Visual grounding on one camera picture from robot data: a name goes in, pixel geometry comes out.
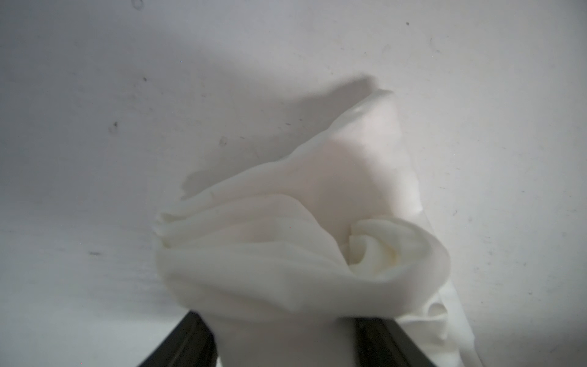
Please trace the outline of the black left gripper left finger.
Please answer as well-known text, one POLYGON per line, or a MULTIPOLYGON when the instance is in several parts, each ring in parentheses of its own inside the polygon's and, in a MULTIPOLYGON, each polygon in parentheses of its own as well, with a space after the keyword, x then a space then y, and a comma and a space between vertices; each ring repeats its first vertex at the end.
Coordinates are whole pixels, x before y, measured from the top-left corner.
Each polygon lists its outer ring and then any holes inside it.
POLYGON ((215 367, 218 351, 214 335, 203 319, 188 312, 139 367, 215 367))

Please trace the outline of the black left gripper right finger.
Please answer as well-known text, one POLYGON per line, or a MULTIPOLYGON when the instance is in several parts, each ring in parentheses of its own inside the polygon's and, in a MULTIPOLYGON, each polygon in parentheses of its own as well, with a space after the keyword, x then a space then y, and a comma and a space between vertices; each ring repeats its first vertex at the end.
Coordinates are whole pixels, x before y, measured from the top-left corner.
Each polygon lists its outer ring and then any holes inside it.
POLYGON ((434 367, 395 321, 355 319, 356 365, 361 367, 434 367))

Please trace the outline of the white shorts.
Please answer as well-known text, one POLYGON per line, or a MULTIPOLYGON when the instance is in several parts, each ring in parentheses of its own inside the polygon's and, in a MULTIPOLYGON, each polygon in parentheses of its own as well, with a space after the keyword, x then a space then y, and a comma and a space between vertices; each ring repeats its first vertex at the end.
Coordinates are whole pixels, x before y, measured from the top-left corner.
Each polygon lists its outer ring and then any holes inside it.
POLYGON ((482 363, 388 90, 289 156, 160 210, 154 233, 157 270, 224 366, 358 366, 360 319, 435 366, 482 363))

